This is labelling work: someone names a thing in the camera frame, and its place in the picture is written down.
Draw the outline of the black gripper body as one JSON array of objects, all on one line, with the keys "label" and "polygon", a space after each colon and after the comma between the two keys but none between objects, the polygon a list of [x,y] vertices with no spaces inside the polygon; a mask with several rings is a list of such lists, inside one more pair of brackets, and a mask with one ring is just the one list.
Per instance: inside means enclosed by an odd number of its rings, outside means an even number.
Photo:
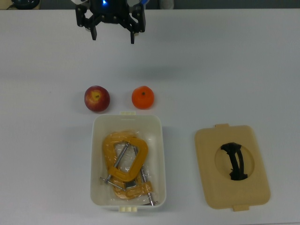
[{"label": "black gripper body", "polygon": [[105,9],[90,9],[93,15],[88,19],[90,24],[113,23],[113,24],[131,24],[132,18],[127,8],[109,11]]}]

